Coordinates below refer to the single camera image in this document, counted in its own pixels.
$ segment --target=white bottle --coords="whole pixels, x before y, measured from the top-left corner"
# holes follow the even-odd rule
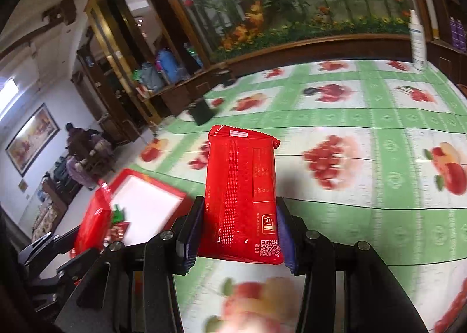
[[[409,31],[413,66],[419,71],[424,71],[426,68],[425,34],[415,10],[410,11]]]

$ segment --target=ceiling light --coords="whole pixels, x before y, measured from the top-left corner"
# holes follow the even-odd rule
[[[13,79],[7,80],[3,89],[0,90],[0,112],[6,108],[17,93],[18,87],[16,86],[15,81]]]

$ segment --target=plastic bag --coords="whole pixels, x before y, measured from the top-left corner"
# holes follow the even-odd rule
[[[143,63],[141,69],[140,83],[146,85],[149,90],[157,92],[165,86],[164,81],[157,73],[157,69],[151,63]]]
[[[277,240],[274,149],[280,141],[215,125],[209,151],[203,234],[198,255],[283,262]]]
[[[95,247],[104,248],[104,238],[111,224],[111,191],[106,183],[94,193],[75,240],[74,255]]]

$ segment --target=purple bottle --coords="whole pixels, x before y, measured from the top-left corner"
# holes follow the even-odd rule
[[[459,48],[459,35],[457,33],[457,24],[454,18],[451,17],[451,35],[452,35],[452,45],[456,48]]]
[[[463,26],[461,20],[457,20],[456,25],[457,25],[457,38],[459,40],[459,50],[461,50],[462,52],[466,52],[467,51],[467,48],[466,48],[466,34],[465,34],[465,31],[464,31],[464,26]]]

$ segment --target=qr code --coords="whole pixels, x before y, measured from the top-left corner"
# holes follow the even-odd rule
[[[260,256],[279,256],[281,255],[281,247],[277,240],[262,240],[260,248]]]

